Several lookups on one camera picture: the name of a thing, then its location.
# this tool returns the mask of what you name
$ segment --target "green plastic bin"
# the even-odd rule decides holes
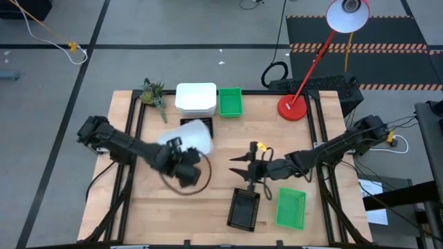
[[[296,230],[305,229],[306,193],[288,188],[278,192],[275,224]]]
[[[219,89],[219,108],[221,117],[240,117],[243,114],[242,89]]]

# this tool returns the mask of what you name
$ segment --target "lamp shade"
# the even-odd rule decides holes
[[[327,9],[326,20],[336,32],[351,33],[362,28],[368,21],[369,15],[367,0],[335,0]]]

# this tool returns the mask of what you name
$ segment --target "white paper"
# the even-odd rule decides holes
[[[380,194],[383,193],[383,188],[381,187],[381,183],[376,181],[368,181],[368,180],[361,180],[359,179],[359,182],[363,188],[368,191],[371,194]],[[368,193],[364,192],[361,188],[361,196],[367,197],[369,196]],[[380,225],[387,225],[388,224],[388,215],[386,214],[386,210],[374,210],[374,211],[368,211],[366,212],[366,216],[368,217],[369,223],[375,223]]]

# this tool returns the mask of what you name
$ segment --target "wooden table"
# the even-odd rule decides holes
[[[114,92],[108,119],[116,129],[124,130],[125,128],[130,96],[131,91]],[[329,138],[341,135],[345,131],[345,124],[336,92],[320,92],[320,96]],[[200,194],[178,196],[164,186],[158,173],[139,158],[124,243],[183,245],[183,240],[190,239],[194,245],[270,246],[275,245],[276,240],[283,240],[286,246],[327,245],[315,170],[312,183],[307,183],[304,178],[295,177],[283,181],[267,181],[273,192],[272,201],[266,200],[261,185],[256,187],[256,192],[261,194],[261,201],[254,233],[226,225],[233,188],[246,189],[246,183],[242,178],[229,171],[228,168],[247,168],[247,163],[231,162],[229,158],[243,156],[248,151],[250,141],[254,140],[274,148],[274,158],[282,158],[291,151],[312,148],[306,117],[297,122],[282,119],[276,110],[280,97],[279,95],[244,95],[242,117],[220,118],[218,114],[213,117],[215,149],[209,156],[213,165],[213,179],[208,188]],[[163,123],[155,108],[148,107],[145,111],[141,134],[141,139],[146,142],[156,142],[161,133],[179,126],[181,115],[174,106],[174,95],[167,95],[164,98],[167,104],[165,111],[168,123]],[[316,122],[316,133],[321,140],[315,105],[313,102],[311,105]],[[139,108],[138,102],[135,114],[138,113]],[[134,115],[132,135],[135,132],[136,119],[137,115]],[[344,160],[353,164],[351,156],[345,156]],[[109,163],[109,155],[99,156],[94,176]],[[203,160],[199,166],[202,175],[196,187],[201,187],[208,176],[206,162]],[[91,188],[78,239],[87,237],[109,209],[115,175],[116,167],[107,172]],[[344,212],[361,234],[366,239],[372,240],[355,171],[350,167],[338,165],[336,179]],[[303,231],[275,225],[279,187],[288,187],[307,193]],[[336,241],[340,241],[336,217],[332,209],[331,216],[334,236]],[[117,214],[113,238],[116,237],[119,219],[120,214]]]

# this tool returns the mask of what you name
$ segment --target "small plant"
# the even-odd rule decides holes
[[[153,84],[147,78],[145,78],[145,83],[143,85],[143,93],[140,96],[141,102],[149,107],[156,107],[160,111],[161,118],[164,123],[168,123],[166,118],[165,108],[166,103],[162,98],[162,90],[165,85],[161,82]]]

